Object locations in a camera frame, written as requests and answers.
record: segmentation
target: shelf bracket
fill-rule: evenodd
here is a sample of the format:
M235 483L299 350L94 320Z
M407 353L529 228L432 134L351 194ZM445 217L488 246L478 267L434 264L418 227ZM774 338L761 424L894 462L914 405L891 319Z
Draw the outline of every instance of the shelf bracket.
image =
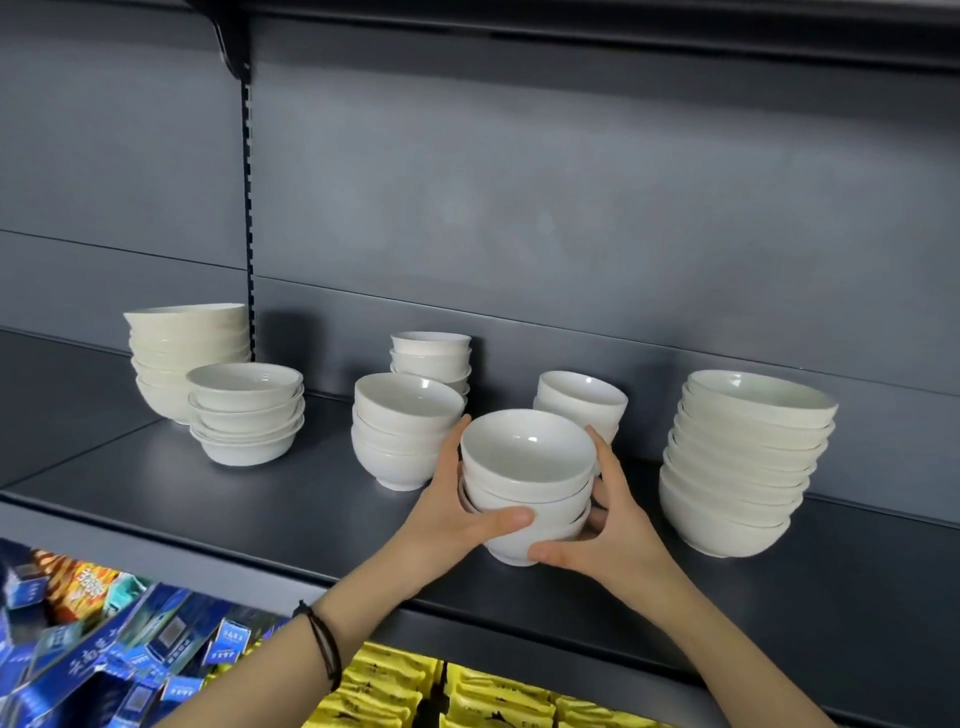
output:
M185 0L193 10L205 16L217 32L220 56L227 69L241 84L251 79L250 20L240 10L239 0Z

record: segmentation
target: left hand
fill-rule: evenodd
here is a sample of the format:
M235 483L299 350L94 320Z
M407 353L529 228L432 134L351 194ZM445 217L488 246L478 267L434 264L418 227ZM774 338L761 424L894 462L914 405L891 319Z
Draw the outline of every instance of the left hand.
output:
M410 577L408 597L459 564L467 554L489 539L530 525L529 508L504 508L468 513L460 504L460 437L470 415L464 415L447 435L437 460L437 471L410 512L406 522L384 550L396 558L396 568Z

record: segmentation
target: dark gray shelf surface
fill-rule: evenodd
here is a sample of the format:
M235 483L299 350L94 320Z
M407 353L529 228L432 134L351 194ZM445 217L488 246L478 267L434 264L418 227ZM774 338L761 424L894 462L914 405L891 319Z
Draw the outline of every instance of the dark gray shelf surface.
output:
M126 356L0 330L0 485L159 420Z
M117 392L132 379L122 357L29 344L55 352L62 371L91 356L118 360ZM7 339L0 345L12 351ZM16 389L28 391L50 373L35 365L21 374ZM65 389L80 388L72 381ZM117 392L84 401L132 408ZM65 406L74 419L64 421L83 431L79 410ZM45 416L54 423L60 415L51 405ZM373 554L417 497L386 491L360 468L349 418L347 403L309 398L291 451L241 470L207 460L179 425L136 429L133 418L124 422L130 434L91 435L88 447L100 447L5 489L0 531L82 558L115 554L112 566L175 582L182 574L184 586L283 611ZM58 450L50 464L78 451ZM960 715L960 530L811 499L769 551L715 560L663 522L656 467L632 461L627 470L687 573L818 703L878 725L939 728ZM637 705L641 696L661 701L646 711L652 717L722 725L683 655L577 574L512 569L479 549L385 629L398 645L614 707L643 713L650 703Z

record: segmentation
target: hand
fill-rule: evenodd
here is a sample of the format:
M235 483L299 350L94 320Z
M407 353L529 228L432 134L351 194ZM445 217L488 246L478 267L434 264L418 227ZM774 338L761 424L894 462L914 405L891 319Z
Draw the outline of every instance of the hand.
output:
M470 415L454 426L440 449L437 471L385 549L396 555L396 567L409 572L413 596L443 576L489 539L518 531L534 521L529 508L468 513L457 494L460 455L457 448Z
M636 504L610 446L587 427L597 448L603 479L593 481L592 508L580 541L542 541L530 546L531 561L579 571L596 579L627 606L662 626L677 598L695 590L670 556L650 519Z

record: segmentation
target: right hand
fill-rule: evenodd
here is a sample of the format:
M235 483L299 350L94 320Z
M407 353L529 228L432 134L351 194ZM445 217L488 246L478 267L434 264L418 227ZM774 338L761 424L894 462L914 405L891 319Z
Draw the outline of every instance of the right hand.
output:
M663 626L677 599L696 591L673 560L646 512L636 504L610 446L587 427L597 448L603 478L593 481L592 508L580 541L541 541L530 546L531 561L578 571L600 582L627 606Z

